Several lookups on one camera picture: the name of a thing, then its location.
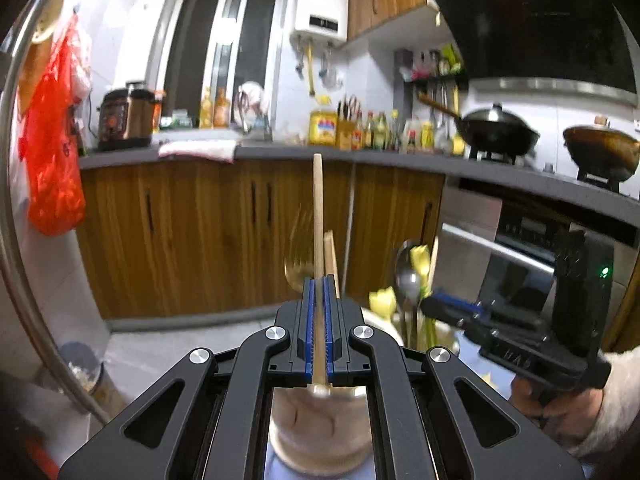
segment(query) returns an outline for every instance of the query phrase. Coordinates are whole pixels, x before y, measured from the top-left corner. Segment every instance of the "metal screw cap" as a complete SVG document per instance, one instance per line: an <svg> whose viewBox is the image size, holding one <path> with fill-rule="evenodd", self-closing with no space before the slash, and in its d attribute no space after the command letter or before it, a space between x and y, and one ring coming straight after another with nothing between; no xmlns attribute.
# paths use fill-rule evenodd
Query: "metal screw cap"
<svg viewBox="0 0 640 480"><path fill-rule="evenodd" d="M436 361L437 363L446 363L450 359L451 354L446 348L436 346L436 348L432 348L429 351L429 357L431 358L431 360Z"/></svg>
<svg viewBox="0 0 640 480"><path fill-rule="evenodd" d="M209 351L205 348L196 348L189 355L189 361L197 365L205 363L208 360L209 360Z"/></svg>
<svg viewBox="0 0 640 480"><path fill-rule="evenodd" d="M353 329L353 335L358 339L369 339L373 335L373 329L369 325L358 325Z"/></svg>
<svg viewBox="0 0 640 480"><path fill-rule="evenodd" d="M267 336L268 339L277 341L278 339L282 339L286 333L287 331L284 330L281 326L270 326L267 329L267 332L264 333L264 335Z"/></svg>

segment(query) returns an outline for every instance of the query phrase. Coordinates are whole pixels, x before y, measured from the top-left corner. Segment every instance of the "metal spoon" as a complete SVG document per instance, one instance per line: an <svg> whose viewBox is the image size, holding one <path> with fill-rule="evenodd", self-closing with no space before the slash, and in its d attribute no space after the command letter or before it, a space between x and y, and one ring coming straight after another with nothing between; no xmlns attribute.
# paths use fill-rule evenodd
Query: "metal spoon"
<svg viewBox="0 0 640 480"><path fill-rule="evenodd" d="M405 241L398 254L396 254L396 266L394 271L394 292L398 300L398 314L400 315L400 328L402 338L408 342L408 347L417 349L418 342L418 300L420 298L420 275L411 264L410 251L418 246L418 242ZM407 338L406 318L404 305L411 307L411 339Z"/></svg>

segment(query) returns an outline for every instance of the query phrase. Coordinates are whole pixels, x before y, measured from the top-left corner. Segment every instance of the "wall-mounted water heater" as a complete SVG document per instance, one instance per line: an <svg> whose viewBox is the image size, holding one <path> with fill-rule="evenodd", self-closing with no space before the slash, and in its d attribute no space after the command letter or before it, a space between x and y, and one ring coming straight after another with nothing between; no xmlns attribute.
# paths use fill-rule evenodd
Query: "wall-mounted water heater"
<svg viewBox="0 0 640 480"><path fill-rule="evenodd" d="M294 35L338 45L347 41L349 0L298 0Z"/></svg>

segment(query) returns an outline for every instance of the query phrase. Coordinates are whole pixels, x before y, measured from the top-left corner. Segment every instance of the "white sleeve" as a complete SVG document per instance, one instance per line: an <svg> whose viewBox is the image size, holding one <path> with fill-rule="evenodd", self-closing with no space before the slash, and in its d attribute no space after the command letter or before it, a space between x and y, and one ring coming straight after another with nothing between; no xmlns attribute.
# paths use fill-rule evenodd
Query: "white sleeve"
<svg viewBox="0 0 640 480"><path fill-rule="evenodd" d="M640 411L640 346L605 357L611 362L611 374L591 433L569 450L577 457L611 450Z"/></svg>

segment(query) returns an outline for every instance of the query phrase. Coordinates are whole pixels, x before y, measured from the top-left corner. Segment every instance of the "human hand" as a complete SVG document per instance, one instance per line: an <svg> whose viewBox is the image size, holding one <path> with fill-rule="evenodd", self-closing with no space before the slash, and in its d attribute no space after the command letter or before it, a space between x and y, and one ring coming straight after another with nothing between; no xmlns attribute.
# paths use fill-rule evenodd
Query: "human hand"
<svg viewBox="0 0 640 480"><path fill-rule="evenodd" d="M538 394L533 392L532 384L521 377L511 381L511 403L529 418L558 417L554 425L554 434L585 439L600 412L603 390L588 388L579 393L561 394L546 406L538 402Z"/></svg>

